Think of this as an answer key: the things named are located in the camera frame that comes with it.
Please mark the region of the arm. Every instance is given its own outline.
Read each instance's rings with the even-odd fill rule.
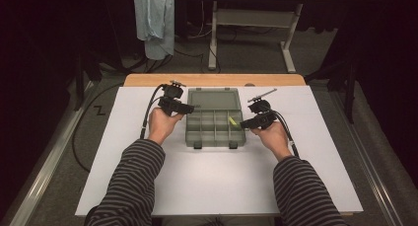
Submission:
[[[289,151],[286,132],[279,122],[252,132],[279,161],[273,172],[274,191],[286,225],[346,225],[311,164]]]
[[[181,118],[182,114],[167,116],[153,109],[148,139],[138,139],[123,151],[104,199],[89,213],[85,225],[151,225],[154,179],[166,156],[161,144]]]

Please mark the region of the plastic organizer box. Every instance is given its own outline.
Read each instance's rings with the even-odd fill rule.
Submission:
[[[234,88],[195,88],[188,90],[187,103],[194,112],[186,117],[186,146],[229,147],[245,144],[240,97]]]

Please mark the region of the handheld controller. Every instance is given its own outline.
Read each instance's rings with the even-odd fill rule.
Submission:
[[[241,128],[255,129],[261,127],[261,129],[266,129],[273,123],[273,121],[277,118],[276,114],[270,108],[270,104],[265,100],[261,100],[261,98],[276,90],[277,89],[274,89],[263,95],[248,100],[248,102],[254,102],[252,105],[248,107],[251,110],[251,112],[256,113],[256,115],[251,119],[247,119],[240,122]]]
[[[160,97],[158,106],[167,115],[172,115],[173,112],[181,114],[193,113],[194,106],[182,104],[179,100],[176,100],[181,98],[183,93],[181,86],[185,87],[185,85],[176,80],[171,80],[170,82],[172,83],[171,85],[163,85],[164,95]]]

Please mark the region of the white tabletop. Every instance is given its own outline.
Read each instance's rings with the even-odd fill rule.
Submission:
[[[237,87],[244,119],[252,118],[247,100],[273,87]],[[265,97],[283,115],[302,159],[310,161],[324,181],[341,213],[363,211],[309,86],[274,87]],[[122,87],[109,117],[92,171],[76,215],[86,215],[105,196],[121,153],[139,137],[153,87]],[[187,100],[184,88],[183,103]],[[272,173],[277,164],[259,138],[246,133],[237,150],[228,147],[185,146],[186,118],[166,139],[165,164],[155,180],[154,216],[165,215],[268,215],[278,214]]]

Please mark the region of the wooden table edge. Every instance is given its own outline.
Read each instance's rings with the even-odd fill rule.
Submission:
[[[177,80],[190,87],[306,86],[299,74],[130,74],[124,87],[155,87]]]

